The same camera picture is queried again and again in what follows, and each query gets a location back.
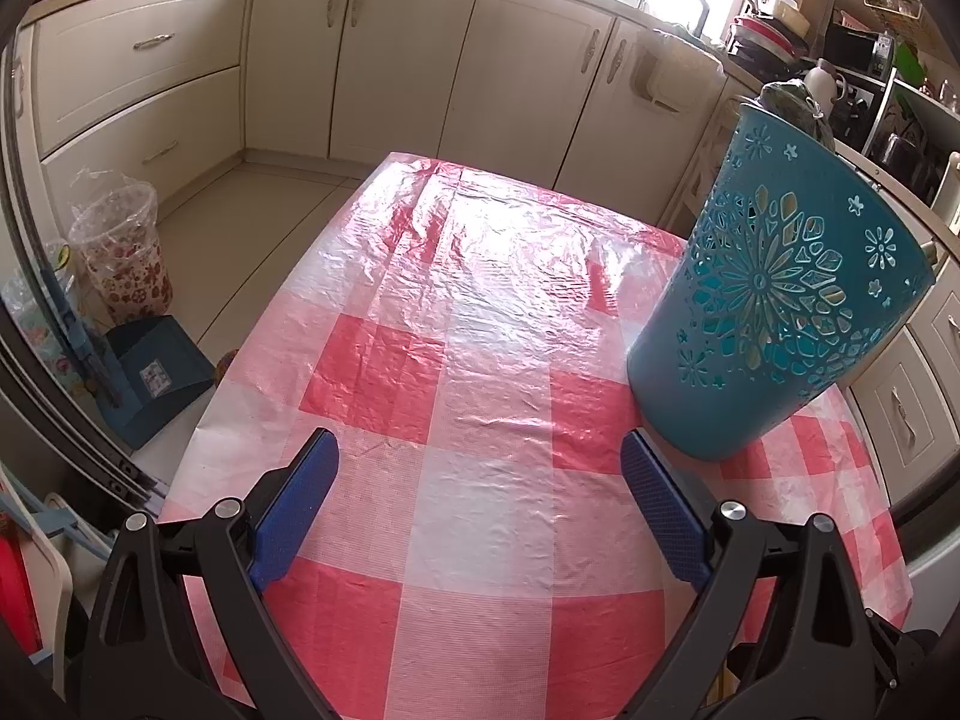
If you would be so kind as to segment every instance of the drawer handle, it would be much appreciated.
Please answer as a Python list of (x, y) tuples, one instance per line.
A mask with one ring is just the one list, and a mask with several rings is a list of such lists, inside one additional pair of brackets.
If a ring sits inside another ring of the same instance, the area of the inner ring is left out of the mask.
[(23, 87), (26, 83), (26, 77), (23, 73), (23, 62), (20, 61), (19, 56), (13, 60), (13, 70), (11, 72), (16, 78), (16, 117), (19, 119), (21, 116), (23, 116)]
[(154, 161), (155, 159), (160, 159), (160, 157), (164, 156), (165, 154), (169, 154), (171, 151), (174, 151), (174, 149), (177, 146), (179, 146), (179, 141), (173, 141), (173, 143), (169, 143), (169, 145), (164, 146), (160, 151), (157, 151), (157, 153), (155, 153), (153, 156), (149, 156), (146, 159), (144, 159), (141, 164), (149, 165), (150, 162)]
[(326, 25), (328, 28), (333, 28), (333, 4), (336, 0), (327, 0), (326, 1)]
[(590, 67), (590, 60), (597, 53), (597, 41), (600, 39), (600, 30), (594, 29), (592, 36), (590, 36), (590, 42), (587, 44), (587, 53), (584, 54), (584, 64), (580, 68), (580, 72), (587, 74), (587, 70)]
[(148, 40), (141, 40), (139, 43), (133, 44), (133, 50), (135, 52), (140, 52), (144, 49), (152, 49), (155, 46), (159, 46), (161, 43), (166, 43), (168, 40), (173, 40), (175, 32), (171, 32), (169, 35), (157, 35), (155, 37), (149, 38)]
[(620, 45), (616, 49), (616, 54), (613, 55), (613, 64), (610, 66), (610, 74), (607, 76), (607, 83), (613, 83), (613, 79), (616, 76), (616, 72), (620, 69), (620, 65), (623, 64), (623, 52), (627, 49), (627, 41), (621, 40)]
[(357, 26), (357, 23), (360, 22), (360, 6), (363, 4), (363, 0), (353, 0), (352, 6), (350, 6), (350, 26)]
[(917, 434), (914, 433), (913, 428), (910, 427), (910, 422), (906, 418), (906, 409), (904, 408), (904, 404), (901, 403), (901, 399), (899, 399), (899, 395), (896, 394), (896, 387), (894, 387), (894, 389), (891, 389), (890, 394), (893, 397), (894, 406), (896, 406), (896, 413), (899, 415), (899, 418), (904, 423), (904, 427), (907, 429), (907, 432), (909, 432), (910, 434), (909, 443), (910, 445), (913, 445), (913, 442), (917, 440)]

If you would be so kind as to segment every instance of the teal laundry basket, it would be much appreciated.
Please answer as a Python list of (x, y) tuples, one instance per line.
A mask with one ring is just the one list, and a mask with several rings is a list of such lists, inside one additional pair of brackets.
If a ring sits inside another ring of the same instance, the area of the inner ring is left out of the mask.
[(740, 107), (720, 175), (630, 351), (644, 418), (720, 461), (818, 396), (933, 283), (893, 209), (783, 119)]

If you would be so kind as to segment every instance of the tiled floor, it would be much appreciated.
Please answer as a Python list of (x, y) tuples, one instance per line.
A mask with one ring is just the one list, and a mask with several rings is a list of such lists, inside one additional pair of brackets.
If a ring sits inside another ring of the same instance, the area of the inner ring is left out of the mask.
[[(243, 163), (160, 223), (170, 313), (210, 362), (242, 346), (287, 274), (362, 182)], [(133, 454), (168, 484), (212, 391)]]

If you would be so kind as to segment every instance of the trash can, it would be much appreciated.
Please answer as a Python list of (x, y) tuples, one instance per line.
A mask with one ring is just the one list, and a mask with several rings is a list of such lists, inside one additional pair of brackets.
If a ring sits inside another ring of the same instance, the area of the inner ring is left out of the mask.
[(628, 356), (644, 418), (720, 461), (856, 365), (933, 283), (893, 209), (750, 104), (664, 294)]
[(123, 324), (163, 316), (173, 289), (157, 234), (157, 190), (114, 172), (85, 178), (93, 203), (78, 213), (68, 238), (110, 317)]

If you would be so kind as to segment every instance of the table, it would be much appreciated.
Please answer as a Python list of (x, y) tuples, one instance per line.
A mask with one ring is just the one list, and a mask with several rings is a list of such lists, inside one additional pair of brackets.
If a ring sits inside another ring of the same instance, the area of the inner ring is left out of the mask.
[[(265, 598), (338, 712), (613, 716), (693, 599), (618, 460), (641, 423), (626, 352), (683, 246), (553, 191), (391, 155), (240, 350), (164, 518), (246, 494), (328, 428), (339, 477)], [(831, 514), (865, 603), (905, 618), (904, 558), (836, 388), (726, 463), (671, 458), (759, 517)], [(222, 690), (248, 700), (203, 586), (188, 591)]]

